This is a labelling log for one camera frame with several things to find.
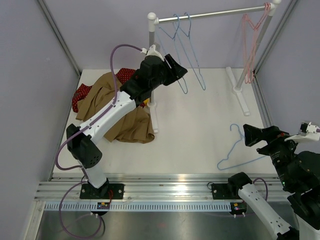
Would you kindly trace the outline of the red polka-dot skirt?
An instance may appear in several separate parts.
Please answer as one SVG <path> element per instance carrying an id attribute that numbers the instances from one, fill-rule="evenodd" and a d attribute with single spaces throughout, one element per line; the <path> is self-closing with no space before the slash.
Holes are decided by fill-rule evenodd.
<path id="1" fill-rule="evenodd" d="M 121 84 L 124 84 L 130 79 L 130 77 L 135 73 L 135 71 L 136 71 L 135 69 L 121 68 L 115 76 L 117 77 L 117 79 Z M 92 85 L 88 86 L 83 83 L 78 87 L 78 89 L 73 94 L 73 97 L 71 100 L 73 112 L 75 113 L 79 112 L 78 102 L 86 98 L 86 96 L 88 95 L 92 87 L 93 87 Z"/>

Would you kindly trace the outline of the tan skirt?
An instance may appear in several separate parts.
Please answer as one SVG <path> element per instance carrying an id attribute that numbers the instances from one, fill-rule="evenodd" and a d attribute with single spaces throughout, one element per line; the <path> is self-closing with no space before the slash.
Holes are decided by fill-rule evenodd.
<path id="1" fill-rule="evenodd" d="M 109 142 L 150 143 L 155 139 L 152 119 L 140 103 L 121 91 L 135 70 L 122 68 L 117 74 L 104 73 L 88 86 L 81 84 L 75 92 L 72 104 L 76 120 L 81 128 L 89 127 L 84 134 L 93 141 L 104 137 Z"/>

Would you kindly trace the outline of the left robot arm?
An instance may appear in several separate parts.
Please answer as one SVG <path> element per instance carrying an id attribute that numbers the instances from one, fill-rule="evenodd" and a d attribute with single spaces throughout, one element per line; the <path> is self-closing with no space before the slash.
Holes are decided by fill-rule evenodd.
<path id="1" fill-rule="evenodd" d="M 79 126 L 70 124 L 67 127 L 67 149 L 79 162 L 87 177 L 82 184 L 81 199 L 112 197 L 113 186 L 99 166 L 103 154 L 97 143 L 125 115 L 150 98 L 153 90 L 180 80 L 187 72 L 170 54 L 164 57 L 148 55 L 130 79 L 120 86 L 114 98 L 98 113 Z"/>

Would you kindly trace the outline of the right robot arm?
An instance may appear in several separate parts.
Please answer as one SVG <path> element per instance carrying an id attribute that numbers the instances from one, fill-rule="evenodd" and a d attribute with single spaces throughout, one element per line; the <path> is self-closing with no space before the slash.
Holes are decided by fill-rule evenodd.
<path id="1" fill-rule="evenodd" d="M 320 238 L 320 155 L 311 151 L 296 153 L 299 143 L 320 139 L 320 127 L 303 121 L 298 134 L 290 135 L 277 126 L 258 128 L 243 125 L 244 143 L 252 147 L 260 141 L 266 146 L 256 151 L 270 157 L 282 184 L 290 193 L 288 201 L 296 215 L 299 228 L 283 220 L 260 195 L 250 177 L 240 172 L 227 183 L 208 183 L 215 200 L 240 199 L 257 215 L 274 240 L 318 240 Z"/>

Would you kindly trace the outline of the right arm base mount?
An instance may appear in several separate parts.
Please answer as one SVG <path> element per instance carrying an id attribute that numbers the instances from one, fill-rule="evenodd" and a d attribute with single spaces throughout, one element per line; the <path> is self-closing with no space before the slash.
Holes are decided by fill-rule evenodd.
<path id="1" fill-rule="evenodd" d="M 240 200 L 238 188 L 229 183 L 208 182 L 207 188 L 210 190 L 214 200 Z"/>

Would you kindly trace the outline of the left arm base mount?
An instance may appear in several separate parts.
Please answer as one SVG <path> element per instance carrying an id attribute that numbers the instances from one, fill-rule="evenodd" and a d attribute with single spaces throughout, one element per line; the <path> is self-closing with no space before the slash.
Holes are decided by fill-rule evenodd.
<path id="1" fill-rule="evenodd" d="M 100 188 L 93 187 L 90 183 L 81 185 L 80 199 L 82 200 L 122 200 L 125 185 L 122 183 L 108 183 Z"/>

